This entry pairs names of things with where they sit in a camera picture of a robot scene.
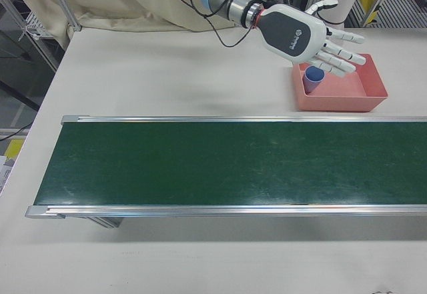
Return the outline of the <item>white grey robot hand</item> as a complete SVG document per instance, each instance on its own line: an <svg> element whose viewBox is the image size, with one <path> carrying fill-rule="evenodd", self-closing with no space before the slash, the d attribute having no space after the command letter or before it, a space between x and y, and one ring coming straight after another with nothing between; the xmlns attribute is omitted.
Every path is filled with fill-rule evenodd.
<svg viewBox="0 0 427 294"><path fill-rule="evenodd" d="M264 45L292 63L308 63L325 72L344 77L353 73L366 58L348 51L332 39L362 44L361 35L327 26L314 13L338 4L336 0L319 1L307 11L275 4L257 16L254 26L262 34Z"/></svg>

